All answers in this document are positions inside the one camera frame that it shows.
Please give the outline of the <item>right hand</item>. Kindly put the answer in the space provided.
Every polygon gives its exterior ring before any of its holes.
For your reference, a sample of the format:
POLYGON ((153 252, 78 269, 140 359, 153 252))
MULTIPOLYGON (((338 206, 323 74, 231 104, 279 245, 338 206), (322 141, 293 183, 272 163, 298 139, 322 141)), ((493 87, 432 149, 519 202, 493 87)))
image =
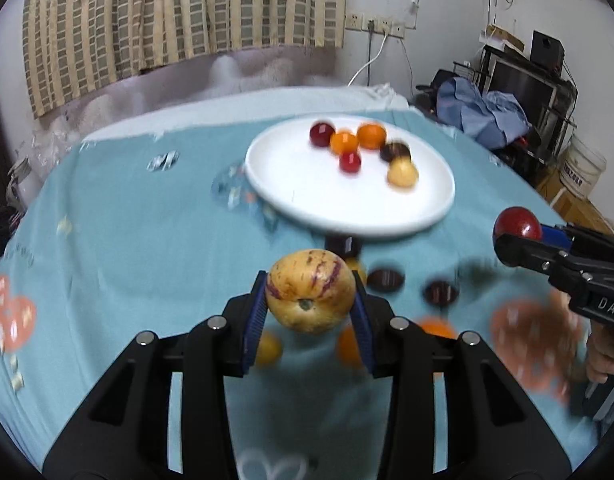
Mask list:
POLYGON ((604 384, 610 376, 614 376, 614 332, 596 321, 592 321, 590 326, 586 375, 591 382, 604 384))

